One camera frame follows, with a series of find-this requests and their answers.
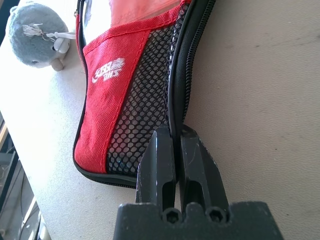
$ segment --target black zipper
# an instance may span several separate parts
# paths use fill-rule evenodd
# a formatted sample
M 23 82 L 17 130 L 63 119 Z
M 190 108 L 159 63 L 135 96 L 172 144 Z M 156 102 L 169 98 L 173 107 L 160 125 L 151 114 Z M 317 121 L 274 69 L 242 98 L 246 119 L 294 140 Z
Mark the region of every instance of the black zipper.
M 129 185 L 124 185 L 124 184 L 100 181 L 100 180 L 96 180 L 94 177 L 89 177 L 89 176 L 87 176 L 87 175 L 85 175 L 83 173 L 82 173 L 82 175 L 85 176 L 87 179 L 90 179 L 91 181 L 94 181 L 96 183 L 107 184 L 107 185 L 116 186 L 116 187 L 122 187 L 122 188 L 136 189 L 135 186 L 129 186 Z
M 204 30 L 206 28 L 207 22 L 209 20 L 210 14 L 214 8 L 214 5 L 216 3 L 216 0 L 209 0 L 205 11 L 202 15 L 202 19 L 200 21 L 200 24 L 194 34 L 190 50 L 188 53 L 188 57 L 186 60 L 186 75 L 185 75 L 185 105 L 184 105 L 184 113 L 183 113 L 183 121 L 185 121 L 188 106 L 190 102 L 190 95 L 191 95 L 191 85 L 192 85 L 192 71 L 193 71 L 193 65 L 194 60 L 196 56 L 196 51 L 200 42 L 200 39 L 202 37 L 202 34 L 204 33 Z

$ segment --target black mesh panel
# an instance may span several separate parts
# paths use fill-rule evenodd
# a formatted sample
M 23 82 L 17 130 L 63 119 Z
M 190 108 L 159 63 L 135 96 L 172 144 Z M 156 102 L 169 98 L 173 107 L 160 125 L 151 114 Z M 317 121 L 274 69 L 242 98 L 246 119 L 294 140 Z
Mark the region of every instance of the black mesh panel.
M 154 130 L 167 124 L 168 69 L 187 5 L 176 24 L 152 31 L 136 68 L 107 153 L 108 174 L 136 176 Z

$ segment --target gray plush toy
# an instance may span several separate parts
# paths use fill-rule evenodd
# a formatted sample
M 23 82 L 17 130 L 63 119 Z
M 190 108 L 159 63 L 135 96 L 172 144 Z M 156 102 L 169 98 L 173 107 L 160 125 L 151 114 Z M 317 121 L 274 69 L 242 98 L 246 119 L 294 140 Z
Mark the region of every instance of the gray plush toy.
M 74 35 L 67 33 L 68 28 L 58 14 L 34 2 L 15 6 L 10 13 L 6 32 L 17 58 L 32 67 L 51 65 L 61 71 L 62 59 Z

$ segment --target plush toy ear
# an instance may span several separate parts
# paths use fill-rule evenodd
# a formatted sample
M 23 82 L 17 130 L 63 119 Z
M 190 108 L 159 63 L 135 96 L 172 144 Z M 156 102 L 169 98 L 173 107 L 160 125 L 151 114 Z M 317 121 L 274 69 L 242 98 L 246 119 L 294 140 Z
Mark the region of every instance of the plush toy ear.
M 52 62 L 51 62 L 51 66 L 52 68 L 59 72 L 61 71 L 62 69 L 64 69 L 64 65 L 62 64 L 61 60 L 59 58 L 56 58 L 54 59 Z
M 10 14 L 13 13 L 14 10 L 16 10 L 18 8 L 18 6 L 13 6 L 11 9 L 10 9 Z

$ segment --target white table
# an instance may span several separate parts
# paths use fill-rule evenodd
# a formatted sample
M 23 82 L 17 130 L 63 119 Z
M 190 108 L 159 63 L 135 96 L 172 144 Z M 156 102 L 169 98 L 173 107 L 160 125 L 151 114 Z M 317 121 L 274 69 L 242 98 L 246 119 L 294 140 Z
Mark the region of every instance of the white table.
M 41 0 L 70 30 L 76 0 Z M 287 239 L 320 236 L 320 2 L 218 0 L 199 45 L 186 123 L 217 161 L 230 202 L 269 204 Z M 113 236 L 133 189 L 95 183 L 72 148 L 85 75 L 75 44 L 65 69 L 19 63 L 0 48 L 0 111 L 52 239 Z

